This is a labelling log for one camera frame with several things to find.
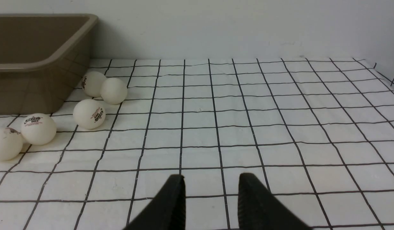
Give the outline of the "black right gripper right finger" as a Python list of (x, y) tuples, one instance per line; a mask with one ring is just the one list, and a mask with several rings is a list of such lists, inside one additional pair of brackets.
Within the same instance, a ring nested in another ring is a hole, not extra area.
[(239, 176), (238, 222), (241, 230), (310, 230), (252, 173)]

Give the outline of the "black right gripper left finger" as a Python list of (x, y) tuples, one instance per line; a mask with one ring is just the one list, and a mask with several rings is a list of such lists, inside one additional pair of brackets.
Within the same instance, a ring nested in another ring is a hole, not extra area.
[(170, 175), (155, 198), (130, 221), (125, 230), (185, 230), (186, 186), (184, 176)]

